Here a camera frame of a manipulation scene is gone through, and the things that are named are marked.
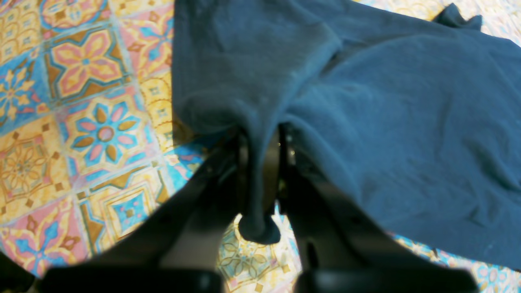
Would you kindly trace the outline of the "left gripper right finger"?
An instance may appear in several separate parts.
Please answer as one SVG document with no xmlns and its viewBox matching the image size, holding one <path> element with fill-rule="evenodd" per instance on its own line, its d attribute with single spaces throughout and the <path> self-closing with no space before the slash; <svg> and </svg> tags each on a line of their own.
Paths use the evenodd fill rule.
<svg viewBox="0 0 521 293">
<path fill-rule="evenodd" d="M 296 293 L 476 293 L 471 273 L 431 263 L 388 236 L 280 126 L 280 211 L 296 239 Z"/>
</svg>

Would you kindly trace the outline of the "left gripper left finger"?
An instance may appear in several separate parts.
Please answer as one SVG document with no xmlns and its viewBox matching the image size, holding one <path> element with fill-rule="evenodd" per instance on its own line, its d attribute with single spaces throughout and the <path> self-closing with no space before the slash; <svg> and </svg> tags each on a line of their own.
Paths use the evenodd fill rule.
<svg viewBox="0 0 521 293">
<path fill-rule="evenodd" d="M 227 226 L 240 211 L 236 171 L 245 135 L 216 149 L 187 184 L 137 230 L 80 265 L 54 267 L 43 293 L 223 293 L 216 271 Z"/>
</svg>

